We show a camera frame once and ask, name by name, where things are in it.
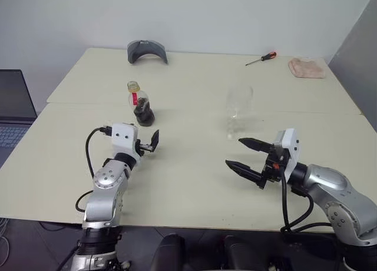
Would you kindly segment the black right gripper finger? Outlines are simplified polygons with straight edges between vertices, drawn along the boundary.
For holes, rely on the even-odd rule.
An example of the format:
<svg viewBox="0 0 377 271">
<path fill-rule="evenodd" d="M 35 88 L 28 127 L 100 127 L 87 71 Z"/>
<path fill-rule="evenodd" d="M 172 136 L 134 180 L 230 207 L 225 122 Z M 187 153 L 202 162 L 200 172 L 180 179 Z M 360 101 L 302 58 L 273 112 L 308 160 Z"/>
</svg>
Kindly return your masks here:
<svg viewBox="0 0 377 271">
<path fill-rule="evenodd" d="M 264 153 L 270 151 L 270 144 L 262 140 L 257 140 L 255 138 L 240 138 L 238 141 L 254 151 L 261 151 Z"/>
<path fill-rule="evenodd" d="M 238 161 L 225 160 L 226 165 L 240 177 L 254 182 L 260 189 L 264 189 L 262 174 L 252 170 L 249 166 Z"/>
</svg>

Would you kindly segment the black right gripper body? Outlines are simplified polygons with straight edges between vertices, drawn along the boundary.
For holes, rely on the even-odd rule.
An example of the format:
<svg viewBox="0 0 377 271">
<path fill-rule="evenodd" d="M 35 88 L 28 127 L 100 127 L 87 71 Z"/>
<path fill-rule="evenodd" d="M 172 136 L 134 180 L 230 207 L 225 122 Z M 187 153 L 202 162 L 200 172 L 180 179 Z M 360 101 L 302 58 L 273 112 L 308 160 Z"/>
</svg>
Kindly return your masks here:
<svg viewBox="0 0 377 271">
<path fill-rule="evenodd" d="M 262 144 L 260 151 L 267 153 L 267 159 L 263 167 L 260 180 L 257 185 L 264 189 L 267 181 L 280 182 L 290 159 L 289 150 L 273 144 Z"/>
</svg>

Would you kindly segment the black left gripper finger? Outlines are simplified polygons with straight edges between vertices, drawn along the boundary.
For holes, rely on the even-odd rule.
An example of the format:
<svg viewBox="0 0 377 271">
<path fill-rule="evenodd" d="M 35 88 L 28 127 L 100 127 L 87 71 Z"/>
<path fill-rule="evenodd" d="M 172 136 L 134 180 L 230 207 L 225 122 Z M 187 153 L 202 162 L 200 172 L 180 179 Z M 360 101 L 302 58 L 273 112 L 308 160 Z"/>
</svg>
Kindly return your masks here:
<svg viewBox="0 0 377 271">
<path fill-rule="evenodd" d="M 151 137 L 150 152 L 154 152 L 158 146 L 160 131 L 156 130 Z"/>
</svg>

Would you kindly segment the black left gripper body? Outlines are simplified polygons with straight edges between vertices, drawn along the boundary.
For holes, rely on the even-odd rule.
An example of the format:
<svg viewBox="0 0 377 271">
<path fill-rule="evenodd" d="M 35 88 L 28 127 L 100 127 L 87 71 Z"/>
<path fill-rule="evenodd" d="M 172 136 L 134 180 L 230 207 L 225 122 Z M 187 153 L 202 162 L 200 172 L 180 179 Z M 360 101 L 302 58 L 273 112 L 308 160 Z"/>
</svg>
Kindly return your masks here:
<svg viewBox="0 0 377 271">
<path fill-rule="evenodd" d="M 142 157 L 146 151 L 153 153 L 156 149 L 155 142 L 151 142 L 151 144 L 142 144 L 140 139 L 137 139 L 135 143 L 135 151 L 136 153 Z"/>
</svg>

